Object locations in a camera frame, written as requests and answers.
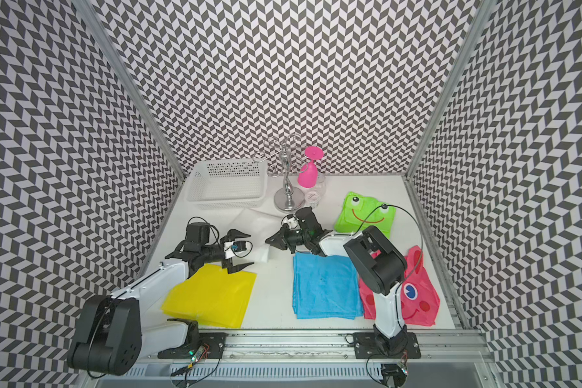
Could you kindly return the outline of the yellow raincoat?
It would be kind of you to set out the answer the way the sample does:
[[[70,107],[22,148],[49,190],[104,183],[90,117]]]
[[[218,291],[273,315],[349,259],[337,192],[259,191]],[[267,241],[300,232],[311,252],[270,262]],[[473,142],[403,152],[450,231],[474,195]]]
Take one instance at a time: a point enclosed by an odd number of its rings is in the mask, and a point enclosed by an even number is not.
[[[195,320],[201,326],[239,329],[256,278],[255,273],[229,274],[207,264],[170,291],[161,311],[172,318]]]

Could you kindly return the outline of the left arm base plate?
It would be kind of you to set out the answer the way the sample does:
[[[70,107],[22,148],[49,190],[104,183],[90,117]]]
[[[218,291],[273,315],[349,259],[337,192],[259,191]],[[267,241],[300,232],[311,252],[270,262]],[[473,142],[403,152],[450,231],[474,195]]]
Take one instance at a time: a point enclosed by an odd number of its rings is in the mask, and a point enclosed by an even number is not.
[[[191,360],[201,358],[208,360],[222,359],[226,349],[227,334],[223,331],[205,332],[198,338],[186,340],[186,343],[174,348],[157,353],[158,359]]]

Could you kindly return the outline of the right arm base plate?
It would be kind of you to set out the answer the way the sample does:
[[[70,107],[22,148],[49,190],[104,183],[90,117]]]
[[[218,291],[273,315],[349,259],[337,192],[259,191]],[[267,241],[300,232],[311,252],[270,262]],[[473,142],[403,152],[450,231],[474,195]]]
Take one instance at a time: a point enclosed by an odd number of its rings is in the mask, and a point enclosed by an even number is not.
[[[416,334],[401,331],[397,336],[387,339],[377,332],[352,333],[352,347],[357,359],[369,358],[395,359],[406,356],[409,360],[422,357]]]

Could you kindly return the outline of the white plastic perforated basket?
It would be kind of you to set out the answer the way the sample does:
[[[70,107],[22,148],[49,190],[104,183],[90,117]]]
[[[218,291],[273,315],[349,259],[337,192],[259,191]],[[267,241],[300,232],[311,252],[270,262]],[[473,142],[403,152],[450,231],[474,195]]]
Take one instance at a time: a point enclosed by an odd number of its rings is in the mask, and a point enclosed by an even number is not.
[[[268,187],[268,163],[234,158],[197,163],[189,177],[187,202],[202,210],[258,208]]]

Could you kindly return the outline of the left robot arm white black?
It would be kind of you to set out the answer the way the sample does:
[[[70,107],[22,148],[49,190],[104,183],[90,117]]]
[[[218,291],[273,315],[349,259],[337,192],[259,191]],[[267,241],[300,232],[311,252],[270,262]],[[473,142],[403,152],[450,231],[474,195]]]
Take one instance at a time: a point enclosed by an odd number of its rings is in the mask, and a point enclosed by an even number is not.
[[[208,356],[212,349],[200,338],[197,321],[169,318],[151,324],[145,316],[206,264],[220,263],[229,274],[246,268],[233,259],[252,251],[250,237],[236,229],[220,234],[203,218],[190,221],[184,238],[153,273],[111,294],[86,300],[76,320],[67,365],[98,379],[121,376],[142,357],[177,356],[197,363]]]

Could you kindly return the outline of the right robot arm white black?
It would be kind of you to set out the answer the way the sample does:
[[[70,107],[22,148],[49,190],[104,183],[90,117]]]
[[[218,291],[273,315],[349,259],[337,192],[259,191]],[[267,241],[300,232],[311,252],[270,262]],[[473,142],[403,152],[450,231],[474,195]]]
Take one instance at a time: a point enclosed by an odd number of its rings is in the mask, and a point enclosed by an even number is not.
[[[401,288],[407,263],[401,252],[376,226],[355,233],[339,233],[322,228],[312,208],[305,207],[285,216],[281,228],[264,241],[281,251],[296,252],[303,246],[322,257],[348,257],[360,279],[373,292],[376,341],[393,347],[404,339]]]

